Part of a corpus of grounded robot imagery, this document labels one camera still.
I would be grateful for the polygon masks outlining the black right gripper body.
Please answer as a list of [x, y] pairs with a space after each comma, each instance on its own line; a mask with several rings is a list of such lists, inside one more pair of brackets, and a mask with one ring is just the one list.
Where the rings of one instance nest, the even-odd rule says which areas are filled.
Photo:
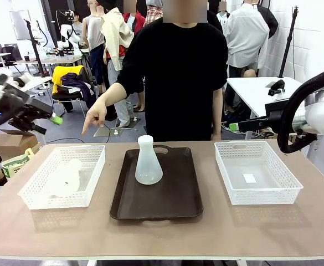
[[274, 101], [265, 105], [266, 121], [265, 127], [269, 127], [272, 131], [280, 131], [282, 128], [281, 116], [287, 101]]

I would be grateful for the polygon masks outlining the person's right hand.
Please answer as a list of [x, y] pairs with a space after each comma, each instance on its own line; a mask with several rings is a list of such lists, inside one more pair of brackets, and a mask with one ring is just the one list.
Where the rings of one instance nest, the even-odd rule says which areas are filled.
[[102, 95], [96, 100], [95, 104], [87, 112], [81, 134], [84, 135], [90, 125], [103, 127], [106, 114], [107, 109], [105, 105], [105, 97]]

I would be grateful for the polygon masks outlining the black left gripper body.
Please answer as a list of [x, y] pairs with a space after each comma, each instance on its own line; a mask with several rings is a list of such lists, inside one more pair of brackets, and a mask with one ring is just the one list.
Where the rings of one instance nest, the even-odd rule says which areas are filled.
[[43, 112], [53, 112], [53, 107], [29, 97], [24, 106], [19, 109], [19, 113], [9, 119], [8, 124], [20, 131], [28, 132], [27, 125], [34, 123], [36, 119], [42, 119]]

